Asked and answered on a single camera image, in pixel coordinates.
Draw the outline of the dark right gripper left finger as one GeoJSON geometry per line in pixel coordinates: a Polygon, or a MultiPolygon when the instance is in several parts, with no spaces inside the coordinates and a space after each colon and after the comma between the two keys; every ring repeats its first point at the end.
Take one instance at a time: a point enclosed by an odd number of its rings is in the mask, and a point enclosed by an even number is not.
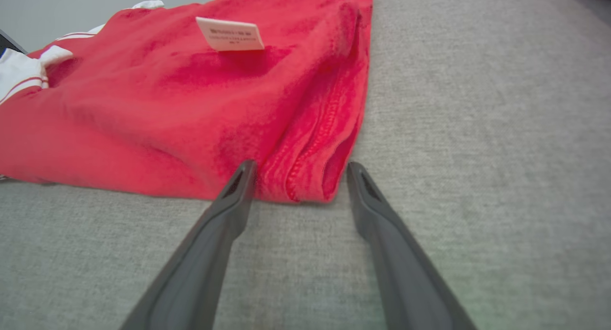
{"type": "Polygon", "coordinates": [[[257,164],[245,160],[130,312],[123,330],[211,330],[233,242],[249,216],[257,164]]]}

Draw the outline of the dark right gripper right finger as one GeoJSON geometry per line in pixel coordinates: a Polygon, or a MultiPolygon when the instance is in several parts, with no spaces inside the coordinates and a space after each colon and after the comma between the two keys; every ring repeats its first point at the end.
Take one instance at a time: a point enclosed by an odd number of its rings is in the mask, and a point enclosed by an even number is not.
{"type": "Polygon", "coordinates": [[[347,165],[358,234],[371,249],[389,330],[474,330],[475,324],[364,165],[347,165]]]}

